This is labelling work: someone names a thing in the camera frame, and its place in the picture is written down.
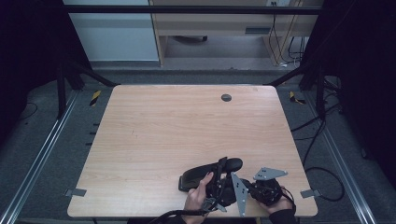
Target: cable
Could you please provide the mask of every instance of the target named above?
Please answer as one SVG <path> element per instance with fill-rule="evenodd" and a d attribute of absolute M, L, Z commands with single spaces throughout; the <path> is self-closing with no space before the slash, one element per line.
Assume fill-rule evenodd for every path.
<path fill-rule="evenodd" d="M 322 132 L 323 132 L 323 130 L 324 130 L 324 127 L 319 131 L 319 134 L 321 134 Z M 306 138 L 296 138 L 296 139 L 293 139 L 294 141 L 303 141 L 303 140 L 308 140 L 308 139 L 312 139 L 312 138 L 314 138 L 315 136 L 312 136 L 312 137 L 306 137 Z"/>
<path fill-rule="evenodd" d="M 320 130 L 321 130 L 322 128 L 324 128 L 323 125 L 324 125 L 325 123 L 326 123 L 326 121 L 325 121 L 325 119 L 324 119 L 324 120 L 320 123 L 319 129 L 318 129 L 317 132 L 315 133 L 315 136 L 312 138 L 312 141 L 311 141 L 311 143 L 309 144 L 308 150 L 306 151 L 305 156 L 304 156 L 304 159 L 303 159 L 303 167 L 305 167 L 306 158 L 308 158 L 308 154 L 309 154 L 309 152 L 311 151 L 312 146 L 313 146 L 314 143 L 315 143 L 315 140 L 316 140 L 317 137 L 319 136 Z"/>
<path fill-rule="evenodd" d="M 300 62 L 301 59 L 303 58 L 302 54 L 304 54 L 305 37 L 304 36 L 301 37 L 300 51 L 291 52 L 290 49 L 291 49 L 291 45 L 294 42 L 294 38 L 295 38 L 294 36 L 291 38 L 289 48 L 288 48 L 288 54 L 289 54 L 289 57 L 294 60 L 294 62 L 296 62 L 297 58 L 298 58 L 298 62 Z M 293 57 L 293 56 L 291 56 L 291 54 L 300 54 L 300 57 Z"/>
<path fill-rule="evenodd" d="M 291 192 L 288 190 L 288 189 L 285 189 L 285 188 L 282 188 L 283 190 L 285 190 L 289 195 L 290 195 L 290 197 L 289 197 L 289 195 L 287 195 L 287 194 L 285 194 L 283 191 L 282 191 L 282 196 L 283 197 L 285 197 L 287 200 L 289 200 L 290 202 L 291 202 L 291 204 L 292 204 L 292 210 L 293 210 L 293 212 L 294 212 L 294 214 L 296 213 L 296 210 L 297 210 L 297 206 L 296 206 L 296 204 L 295 204 L 295 202 L 294 202 L 294 197 L 293 197 L 293 195 L 291 194 Z"/>
<path fill-rule="evenodd" d="M 28 118 L 30 118 L 30 117 L 32 117 L 33 116 L 33 114 L 37 111 L 37 109 L 38 109 L 38 106 L 37 106 L 37 104 L 35 104 L 35 103 L 27 103 L 28 105 L 34 105 L 35 106 L 35 111 L 33 111 L 30 115 L 28 115 L 28 116 L 26 116 L 26 117 L 24 117 L 24 118 L 21 118 L 20 120 L 23 120 L 23 119 L 28 119 Z"/>
<path fill-rule="evenodd" d="M 274 14 L 273 25 L 272 25 L 272 29 L 271 29 L 270 37 L 269 37 L 269 41 L 268 41 L 268 42 L 269 42 L 269 45 L 270 45 L 270 49 L 271 49 L 271 51 L 272 51 L 272 53 L 273 53 L 273 55 L 274 55 L 274 58 L 275 58 L 276 63 L 279 64 L 279 62 L 277 61 L 277 59 L 276 59 L 276 57 L 275 57 L 275 53 L 274 53 L 274 50 L 273 50 L 272 45 L 271 45 L 271 36 L 272 36 L 272 32 L 274 32 L 274 34 L 275 34 L 275 39 L 276 39 L 276 43 L 277 43 L 277 48 L 278 48 L 278 50 L 279 50 L 279 56 L 280 56 L 280 58 L 281 58 L 285 63 L 292 63 L 292 62 L 290 62 L 290 61 L 285 60 L 285 59 L 283 58 L 283 56 L 282 56 L 282 52 L 281 52 L 281 50 L 280 50 L 279 40 L 277 39 L 277 34 L 276 34 L 276 29 L 275 29 L 275 22 L 276 22 L 276 14 Z"/>
<path fill-rule="evenodd" d="M 338 183 L 340 183 L 340 185 L 341 185 L 341 194 L 337 198 L 332 199 L 332 198 L 329 198 L 329 197 L 326 197 L 323 195 L 320 195 L 319 197 L 326 201 L 333 202 L 333 203 L 341 201 L 341 199 L 343 199 L 343 197 L 346 193 L 345 186 L 344 186 L 343 182 L 341 181 L 341 179 L 337 175 L 335 175 L 333 172 L 331 172 L 330 170 L 327 170 L 327 169 L 324 169 L 321 167 L 317 167 L 317 166 L 310 167 L 310 168 L 306 169 L 305 172 L 308 173 L 309 171 L 312 171 L 312 170 L 320 170 L 320 171 L 324 171 L 324 172 L 332 175 L 338 181 Z"/>
<path fill-rule="evenodd" d="M 174 211 L 169 211 L 167 213 L 164 213 L 160 215 L 159 217 L 154 218 L 151 220 L 148 224 L 156 224 L 160 223 L 164 219 L 170 217 L 170 216 L 204 216 L 206 211 L 204 210 L 196 210 L 196 211 L 191 211 L 191 210 L 174 210 Z"/>
<path fill-rule="evenodd" d="M 332 105 L 331 107 L 329 107 L 328 109 L 326 109 L 325 112 L 327 113 L 327 112 L 333 110 L 334 108 L 336 108 L 336 107 L 339 106 L 339 105 L 340 105 L 340 104 Z M 317 120 L 317 119 L 319 119 L 319 118 L 320 118 L 320 116 L 314 117 L 314 118 L 312 118 L 311 120 L 307 121 L 306 123 L 304 123 L 304 124 L 298 126 L 297 128 L 291 129 L 290 131 L 291 131 L 292 133 L 295 132 L 295 131 L 298 131 L 298 130 L 300 130 L 300 129 L 302 129 L 302 128 L 308 126 L 308 125 L 310 125 L 311 123 L 313 123 L 315 120 Z"/>

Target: silver metal plate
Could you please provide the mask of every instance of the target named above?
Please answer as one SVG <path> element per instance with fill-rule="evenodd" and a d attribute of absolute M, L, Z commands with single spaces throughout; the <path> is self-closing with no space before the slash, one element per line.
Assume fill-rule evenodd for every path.
<path fill-rule="evenodd" d="M 270 180 L 274 179 L 283 175 L 287 175 L 288 172 L 286 171 L 281 171 L 281 170 L 276 170 L 276 169 L 271 169 L 267 167 L 262 167 L 260 171 L 253 176 L 253 179 L 255 180 Z"/>
<path fill-rule="evenodd" d="M 318 197 L 321 195 L 318 189 L 302 190 L 300 193 L 303 198 Z"/>
<path fill-rule="evenodd" d="M 84 197 L 86 192 L 87 192 L 87 190 L 85 190 L 85 189 L 67 189 L 64 192 L 64 196 L 66 196 L 66 197 L 72 197 L 72 196 Z"/>
<path fill-rule="evenodd" d="M 233 190 L 235 191 L 236 202 L 238 203 L 239 216 L 245 216 L 245 209 L 248 198 L 248 188 L 242 183 L 235 172 L 231 175 L 233 179 Z"/>

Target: metal frame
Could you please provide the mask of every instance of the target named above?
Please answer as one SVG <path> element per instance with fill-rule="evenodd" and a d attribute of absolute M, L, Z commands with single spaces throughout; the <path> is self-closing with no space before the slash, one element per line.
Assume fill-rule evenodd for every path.
<path fill-rule="evenodd" d="M 65 10 L 68 13 L 182 13 L 182 14 L 276 14 L 322 15 L 341 13 L 341 10 L 322 7 L 232 7 L 232 6 L 44 6 L 40 10 Z"/>
<path fill-rule="evenodd" d="M 305 99 L 312 110 L 312 113 L 316 116 L 317 110 L 315 109 L 314 99 L 310 94 L 305 93 Z M 356 210 L 356 214 L 358 215 L 361 223 L 363 224 L 375 224 L 375 217 L 364 199 L 363 194 L 361 193 L 361 189 L 358 186 L 353 174 L 349 170 L 347 163 L 344 161 L 338 146 L 335 144 L 334 139 L 332 138 L 332 134 L 330 133 L 327 127 L 323 130 L 323 136 L 326 140 L 327 145 L 329 146 L 329 154 L 332 158 L 332 162 L 334 163 L 335 169 L 337 173 L 340 175 L 340 179 L 343 181 L 346 187 L 346 193 L 349 196 L 350 201 L 352 202 L 353 207 Z"/>
<path fill-rule="evenodd" d="M 26 177 L 23 179 L 23 182 L 20 185 L 17 193 L 14 195 L 11 203 L 8 205 L 6 211 L 0 216 L 0 223 L 2 224 L 12 224 L 14 223 L 20 211 L 23 208 L 24 203 L 26 202 L 27 198 L 29 197 L 30 192 L 32 191 L 35 182 L 37 181 L 41 170 L 43 169 L 47 158 L 49 157 L 53 147 L 55 146 L 56 141 L 58 140 L 59 135 L 66 124 L 71 111 L 74 108 L 76 100 L 78 98 L 79 91 L 72 91 L 71 96 L 68 100 L 68 107 L 66 108 L 64 115 L 57 119 L 55 124 L 52 127 L 44 145 L 38 152 L 38 155 L 35 158 L 32 166 L 30 167 L 29 172 L 27 173 Z"/>

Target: floor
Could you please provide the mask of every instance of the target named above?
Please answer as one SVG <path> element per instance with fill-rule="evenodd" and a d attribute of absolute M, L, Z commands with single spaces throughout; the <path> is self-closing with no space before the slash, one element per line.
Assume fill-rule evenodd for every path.
<path fill-rule="evenodd" d="M 96 71 L 113 81 L 125 84 L 252 84 L 269 83 L 299 66 L 301 39 L 284 55 L 286 65 L 274 66 L 260 37 L 209 36 L 206 42 L 198 37 L 170 38 L 163 66 L 134 66 L 114 70 L 97 67 Z M 94 139 L 97 123 L 111 94 L 107 88 L 89 77 L 83 77 L 83 91 L 68 91 L 74 107 L 66 123 L 58 123 L 56 83 L 33 90 L 29 102 L 12 136 L 0 150 L 0 211 L 2 218 L 17 223 L 92 223 L 89 218 L 74 219 L 66 214 L 70 198 L 66 189 L 75 187 Z M 295 77 L 277 87 L 291 128 L 316 116 L 313 104 L 315 90 L 300 91 Z M 329 77 L 337 84 L 337 79 Z M 95 107 L 88 106 L 92 94 L 101 90 Z M 306 100 L 298 104 L 290 100 Z M 334 92 L 326 92 L 327 107 L 337 105 Z M 306 167 L 321 166 L 344 182 L 346 195 L 338 202 L 316 198 L 319 213 L 302 218 L 302 223 L 396 223 L 396 193 L 381 174 L 375 161 L 361 157 L 359 143 L 342 115 L 342 108 L 329 111 L 326 126 L 314 142 Z M 59 128 L 60 135 L 50 136 Z M 293 132 L 301 158 L 307 153 L 319 122 Z M 46 153 L 44 147 L 50 148 Z M 332 175 L 319 171 L 307 173 L 313 189 L 320 189 L 329 198 L 337 198 L 341 185 Z M 19 187 L 26 189 L 25 194 Z M 102 218 L 100 223 L 124 223 L 124 220 Z M 262 223 L 269 223 L 266 218 Z"/>

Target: wooden table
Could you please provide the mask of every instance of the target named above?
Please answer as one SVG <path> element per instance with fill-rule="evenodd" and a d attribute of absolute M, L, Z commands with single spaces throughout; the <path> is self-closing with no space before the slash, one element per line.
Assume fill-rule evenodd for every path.
<path fill-rule="evenodd" d="M 224 102 L 222 94 L 232 100 Z M 78 181 L 71 217 L 157 217 L 182 209 L 177 189 L 190 168 L 240 158 L 250 182 L 262 166 L 286 170 L 278 178 L 294 196 L 298 217 L 318 209 L 312 198 L 276 89 L 269 86 L 118 86 L 109 99 Z M 211 217 L 239 217 L 237 204 Z M 267 216 L 250 196 L 246 217 Z"/>

